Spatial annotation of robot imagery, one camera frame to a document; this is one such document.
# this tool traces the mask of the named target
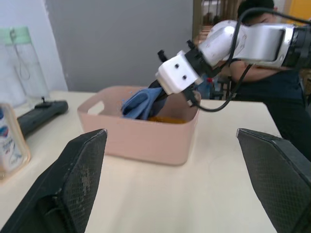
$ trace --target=white table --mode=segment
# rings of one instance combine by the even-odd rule
[[[32,159],[0,187],[0,228],[36,178],[83,133],[77,107],[92,93],[53,92],[69,112],[27,138]],[[220,101],[205,100],[205,107]],[[261,103],[201,112],[188,162],[162,166],[105,156],[87,233],[275,233],[258,200],[236,138],[238,128],[278,135]]]

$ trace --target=bottle label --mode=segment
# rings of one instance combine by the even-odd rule
[[[0,164],[6,172],[10,172],[20,166],[23,160],[1,109],[0,112]]]

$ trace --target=pink plastic basket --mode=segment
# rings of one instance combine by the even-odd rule
[[[167,165],[182,165],[188,159],[191,139],[198,119],[198,110],[190,108],[183,94],[170,95],[160,117],[186,120],[185,124],[169,124],[122,117],[121,106],[143,87],[113,86],[106,88],[78,108],[85,132],[107,129],[105,154]],[[104,104],[98,115],[89,109]]]

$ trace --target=white robotic arm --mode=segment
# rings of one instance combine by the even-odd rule
[[[213,67],[228,59],[236,25],[231,20],[216,24],[206,41],[198,47],[190,44],[190,51],[180,51],[159,67],[156,78],[167,95],[199,83],[204,73],[214,77],[220,72],[221,68]],[[233,58],[266,67],[311,67],[310,27],[266,23],[240,26]]]

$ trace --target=dark hair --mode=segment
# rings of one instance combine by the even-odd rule
[[[254,7],[264,7],[273,9],[274,8],[274,2],[273,0],[245,0],[241,2],[239,9],[238,9],[238,18],[248,9],[254,8]],[[253,19],[255,17],[261,16],[262,13],[253,13],[246,16],[242,23],[246,23],[250,19]]]

